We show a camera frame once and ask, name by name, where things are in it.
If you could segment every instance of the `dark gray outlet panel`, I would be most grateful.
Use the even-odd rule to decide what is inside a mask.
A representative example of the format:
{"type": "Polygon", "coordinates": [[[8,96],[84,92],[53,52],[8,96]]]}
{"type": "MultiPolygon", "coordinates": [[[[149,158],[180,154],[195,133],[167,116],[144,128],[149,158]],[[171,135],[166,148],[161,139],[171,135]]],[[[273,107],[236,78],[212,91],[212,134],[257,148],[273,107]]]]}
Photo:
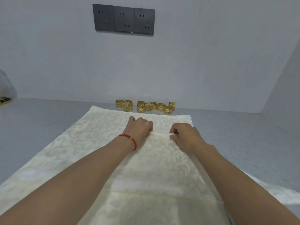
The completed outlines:
{"type": "Polygon", "coordinates": [[[95,29],[99,31],[114,31],[115,21],[112,5],[93,4],[95,29]]]}
{"type": "Polygon", "coordinates": [[[115,31],[134,32],[134,8],[114,6],[115,31]]]}
{"type": "Polygon", "coordinates": [[[134,33],[154,34],[154,9],[134,8],[134,33]]]}

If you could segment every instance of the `red string bracelet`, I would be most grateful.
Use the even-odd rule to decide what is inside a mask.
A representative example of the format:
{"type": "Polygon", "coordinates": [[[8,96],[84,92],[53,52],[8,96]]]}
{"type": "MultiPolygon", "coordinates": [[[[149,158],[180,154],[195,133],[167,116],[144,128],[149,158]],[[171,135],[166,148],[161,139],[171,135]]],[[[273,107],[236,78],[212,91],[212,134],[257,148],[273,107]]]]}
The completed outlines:
{"type": "Polygon", "coordinates": [[[127,134],[121,134],[119,136],[125,136],[125,137],[128,137],[128,138],[132,139],[132,141],[134,143],[134,146],[135,146],[135,148],[133,149],[133,151],[137,149],[137,143],[135,142],[135,140],[131,136],[129,136],[127,134]]]}

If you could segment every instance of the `right hand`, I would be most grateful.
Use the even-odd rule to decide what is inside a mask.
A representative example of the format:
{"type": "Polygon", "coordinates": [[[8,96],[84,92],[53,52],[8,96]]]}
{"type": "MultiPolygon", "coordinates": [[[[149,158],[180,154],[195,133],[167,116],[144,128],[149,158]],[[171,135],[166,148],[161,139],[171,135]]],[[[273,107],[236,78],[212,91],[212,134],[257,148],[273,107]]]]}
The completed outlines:
{"type": "Polygon", "coordinates": [[[195,153],[198,148],[207,146],[196,127],[186,123],[175,123],[170,129],[170,139],[186,153],[195,153]]]}

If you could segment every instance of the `white cloth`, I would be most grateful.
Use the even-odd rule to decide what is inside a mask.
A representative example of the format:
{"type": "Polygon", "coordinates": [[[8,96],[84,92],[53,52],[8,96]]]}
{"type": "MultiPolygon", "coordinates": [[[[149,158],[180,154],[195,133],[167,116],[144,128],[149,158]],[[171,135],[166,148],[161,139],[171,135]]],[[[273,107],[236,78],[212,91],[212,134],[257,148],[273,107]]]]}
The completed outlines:
{"type": "MultiPolygon", "coordinates": [[[[130,115],[153,121],[153,132],[118,166],[80,224],[229,224],[205,170],[169,139],[173,123],[192,125],[189,115],[127,113],[95,106],[0,186],[0,215],[118,136],[130,115]]],[[[280,202],[300,203],[300,193],[250,177],[280,202]]]]}

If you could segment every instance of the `finger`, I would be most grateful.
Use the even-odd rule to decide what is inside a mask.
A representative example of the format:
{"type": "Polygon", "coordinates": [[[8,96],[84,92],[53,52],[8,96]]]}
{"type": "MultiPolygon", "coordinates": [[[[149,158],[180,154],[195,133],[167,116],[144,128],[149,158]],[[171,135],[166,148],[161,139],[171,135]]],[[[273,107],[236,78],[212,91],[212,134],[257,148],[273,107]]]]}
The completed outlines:
{"type": "Polygon", "coordinates": [[[148,125],[149,125],[149,131],[152,132],[153,131],[153,122],[148,121],[148,125]]]}
{"type": "Polygon", "coordinates": [[[178,134],[178,131],[177,131],[178,125],[179,125],[179,123],[174,123],[170,129],[170,133],[178,134]]]}
{"type": "Polygon", "coordinates": [[[133,122],[134,120],[135,118],[133,116],[130,116],[128,122],[133,122]]]}
{"type": "Polygon", "coordinates": [[[179,141],[179,136],[177,134],[170,135],[170,139],[174,140],[176,143],[179,141]]]}

